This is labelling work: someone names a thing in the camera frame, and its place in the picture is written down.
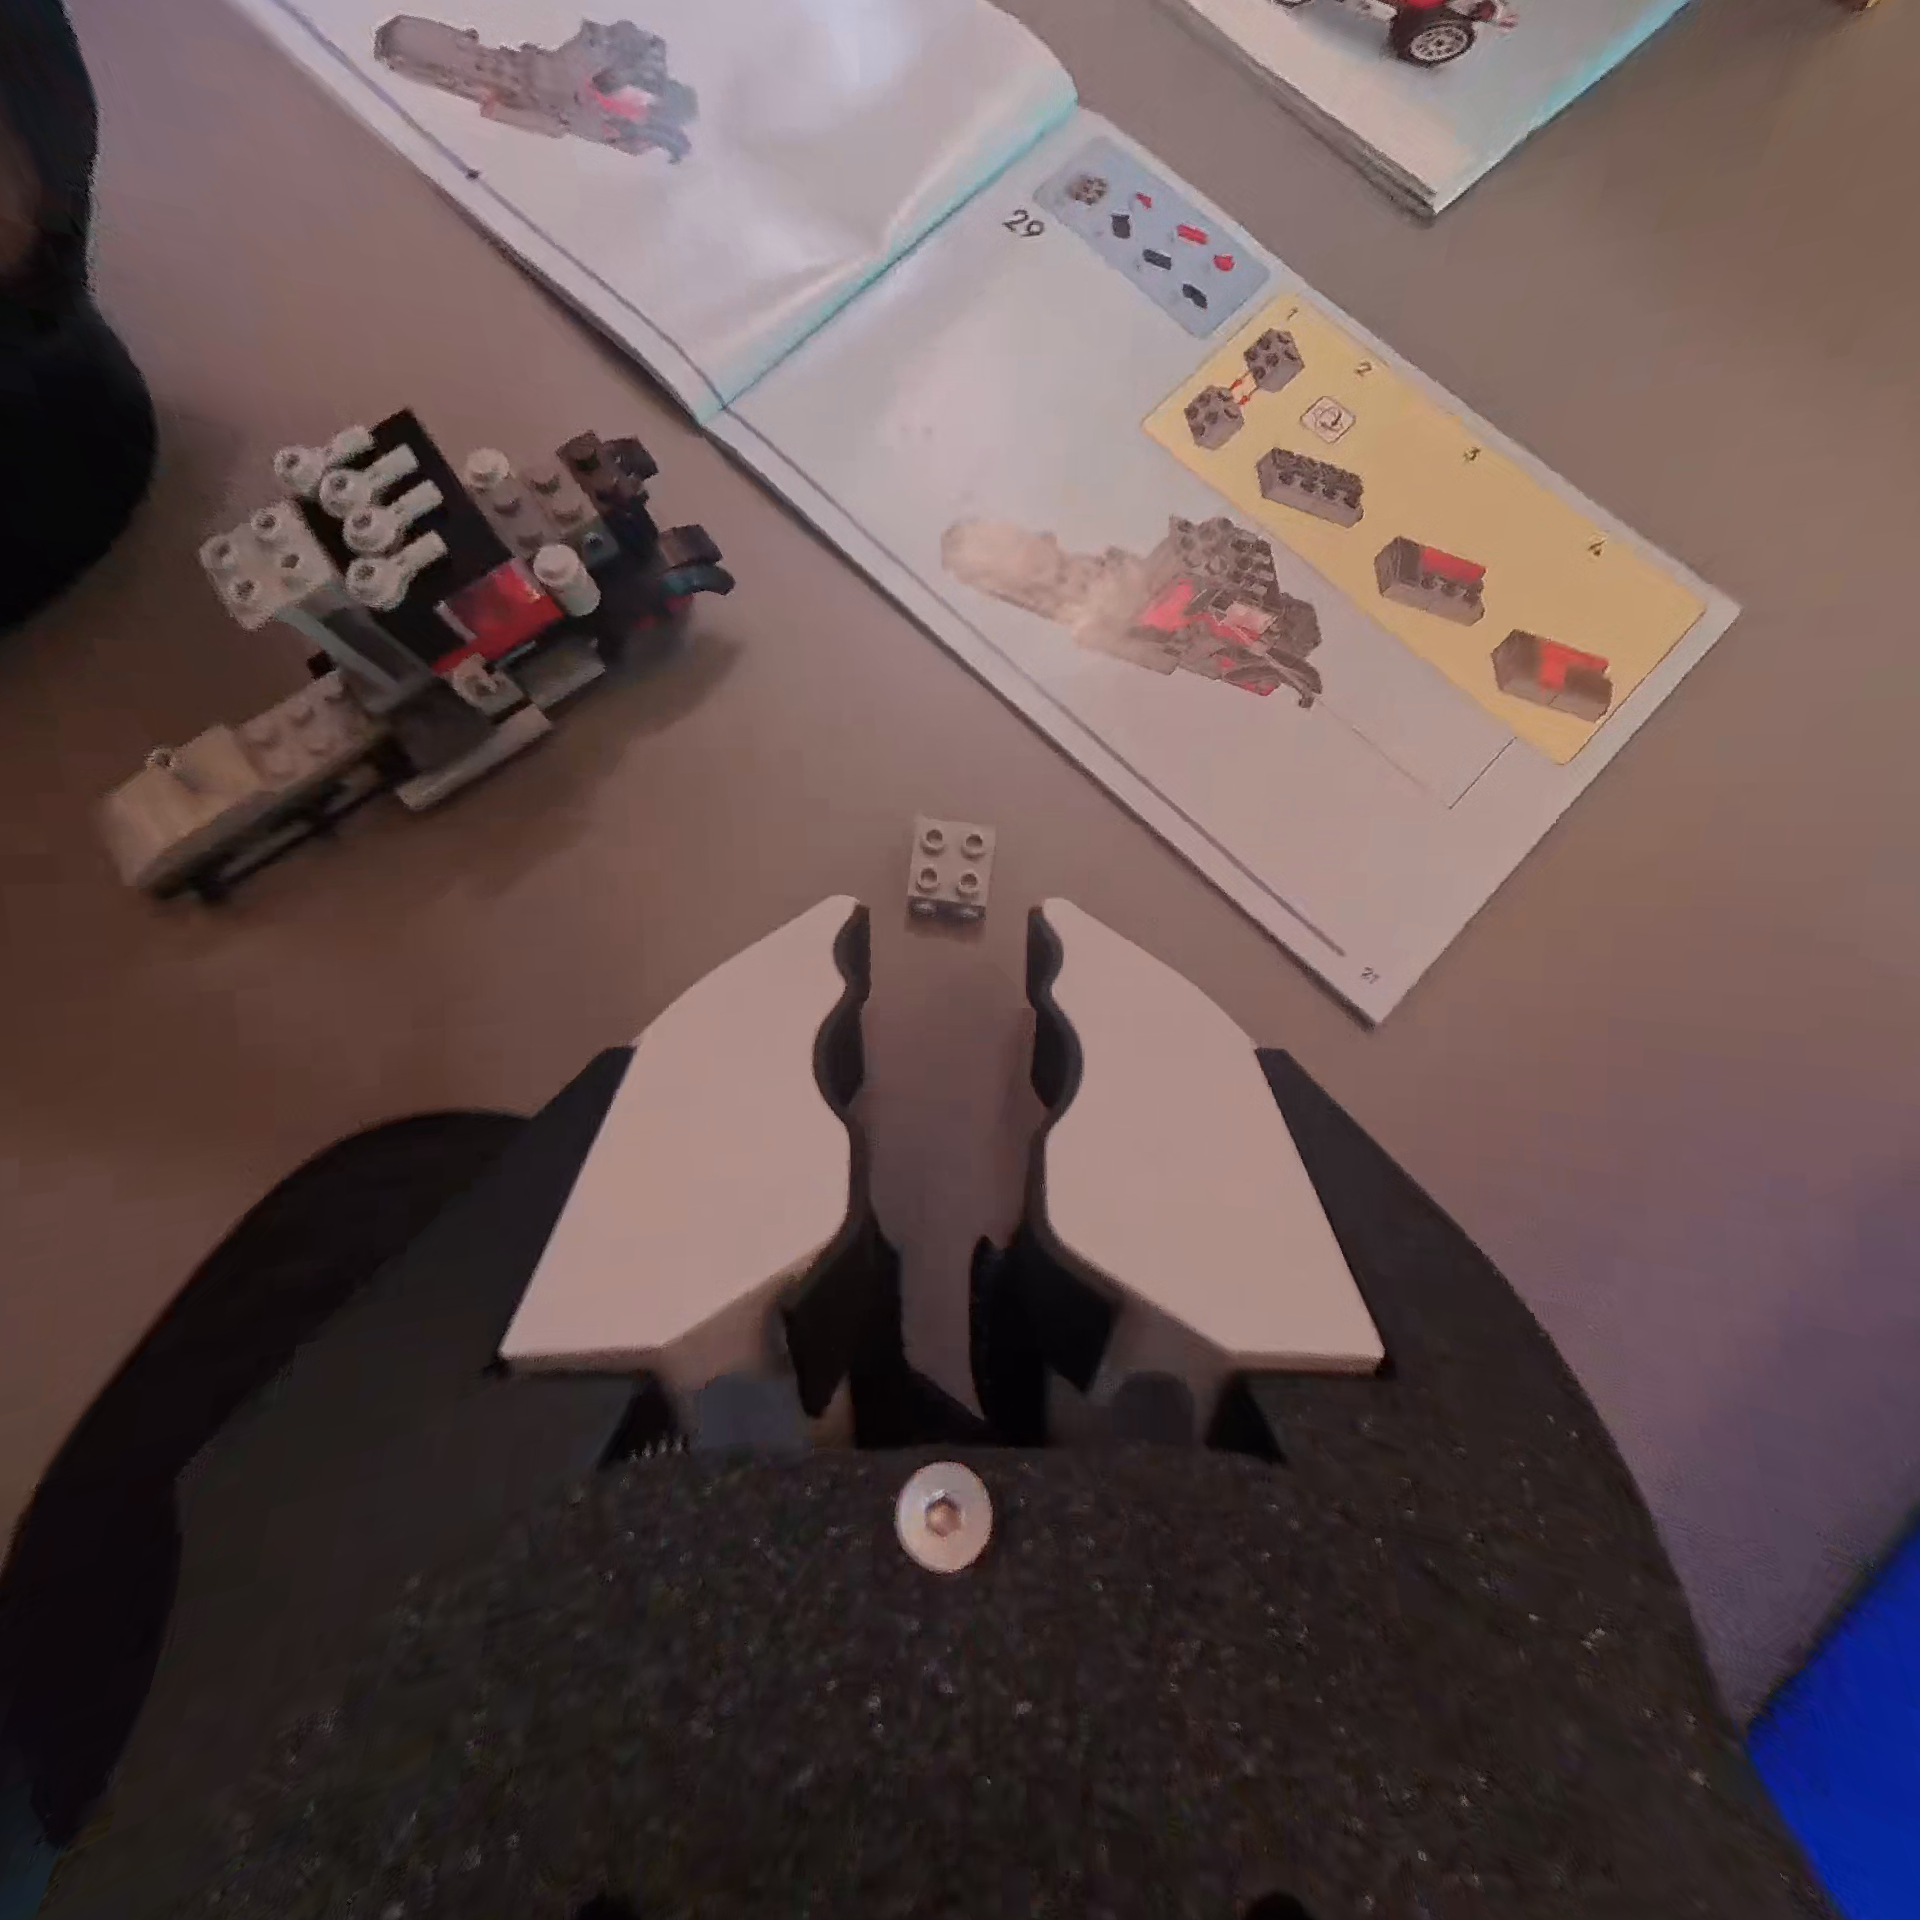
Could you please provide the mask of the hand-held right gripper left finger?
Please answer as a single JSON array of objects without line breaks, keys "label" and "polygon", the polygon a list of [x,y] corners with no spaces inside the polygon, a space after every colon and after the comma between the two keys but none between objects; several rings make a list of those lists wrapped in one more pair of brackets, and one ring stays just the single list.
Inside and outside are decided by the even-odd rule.
[{"label": "hand-held right gripper left finger", "polygon": [[637,1034],[497,1342],[507,1374],[648,1375],[684,1426],[735,1382],[803,1444],[885,1433],[900,1262],[854,1110],[871,989],[871,913],[829,897]]}]

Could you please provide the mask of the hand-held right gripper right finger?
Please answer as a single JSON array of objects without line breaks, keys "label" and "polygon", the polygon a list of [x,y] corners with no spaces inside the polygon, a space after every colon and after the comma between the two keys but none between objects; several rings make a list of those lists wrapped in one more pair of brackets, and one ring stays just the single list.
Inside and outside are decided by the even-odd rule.
[{"label": "hand-held right gripper right finger", "polygon": [[1007,1447],[1278,1450],[1278,1394],[1384,1342],[1255,1039],[1080,905],[1028,913],[1039,1126],[968,1275],[968,1362]]}]

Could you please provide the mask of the grey studded toy brick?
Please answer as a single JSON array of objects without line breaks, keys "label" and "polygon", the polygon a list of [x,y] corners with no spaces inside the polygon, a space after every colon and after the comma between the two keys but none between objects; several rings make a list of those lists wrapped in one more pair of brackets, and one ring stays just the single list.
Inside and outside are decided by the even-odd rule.
[{"label": "grey studded toy brick", "polygon": [[919,813],[904,861],[904,921],[911,927],[979,931],[991,903],[998,834],[987,822]]}]

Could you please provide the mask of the toy brick truck model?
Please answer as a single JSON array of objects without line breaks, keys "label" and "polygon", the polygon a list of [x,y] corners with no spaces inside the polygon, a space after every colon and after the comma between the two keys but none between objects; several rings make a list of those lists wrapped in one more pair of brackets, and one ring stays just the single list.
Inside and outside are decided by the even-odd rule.
[{"label": "toy brick truck model", "polygon": [[278,447],[272,471],[277,495],[204,539],[199,566],[237,628],[304,645],[305,679],[155,747],[102,801],[116,878],[155,900],[215,905],[369,802],[452,801],[734,589],[705,527],[653,516],[637,439],[454,463],[400,410]]}]

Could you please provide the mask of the blue plastic bin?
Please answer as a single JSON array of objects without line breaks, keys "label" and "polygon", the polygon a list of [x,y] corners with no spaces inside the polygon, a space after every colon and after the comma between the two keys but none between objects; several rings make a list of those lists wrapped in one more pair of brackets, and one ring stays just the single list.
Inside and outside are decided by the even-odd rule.
[{"label": "blue plastic bin", "polygon": [[1769,1699],[1748,1755],[1843,1915],[1918,1915],[1918,1524]]}]

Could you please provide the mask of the grey desk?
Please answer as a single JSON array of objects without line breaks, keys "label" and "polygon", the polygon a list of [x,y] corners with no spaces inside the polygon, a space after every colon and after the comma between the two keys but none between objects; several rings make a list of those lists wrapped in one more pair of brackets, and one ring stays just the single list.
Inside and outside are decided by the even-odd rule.
[{"label": "grey desk", "polygon": [[[1742,605],[1377,1031],[817,543],[223,4],[73,4],[144,514],[5,641],[5,1532],[205,1250],[337,1135],[542,1106],[828,894],[872,907],[915,1359],[1019,1199],[1021,914],[1077,900],[1299,1063],[1502,1267],[1748,1716],[1915,1507],[1915,6],[1694,4],[1437,223],[1161,4],[1021,4],[1083,98]],[[493,781],[181,916],[94,807],[301,679],[195,564],[277,446],[633,431],[735,572]],[[996,827],[911,927],[915,815]]]}]

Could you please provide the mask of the open instruction booklet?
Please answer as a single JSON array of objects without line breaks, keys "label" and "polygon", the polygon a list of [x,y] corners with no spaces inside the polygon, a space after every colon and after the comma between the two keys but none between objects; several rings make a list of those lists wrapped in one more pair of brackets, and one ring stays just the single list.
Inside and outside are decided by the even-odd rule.
[{"label": "open instruction booklet", "polygon": [[1736,619],[996,4],[235,4],[1360,1018]]}]

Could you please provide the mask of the closed instruction booklet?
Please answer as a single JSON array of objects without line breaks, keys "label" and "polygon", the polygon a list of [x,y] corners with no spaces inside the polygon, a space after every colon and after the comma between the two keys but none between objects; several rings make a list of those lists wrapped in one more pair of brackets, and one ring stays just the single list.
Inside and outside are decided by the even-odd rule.
[{"label": "closed instruction booklet", "polygon": [[1181,2],[1172,11],[1401,205],[1452,207],[1679,2]]}]

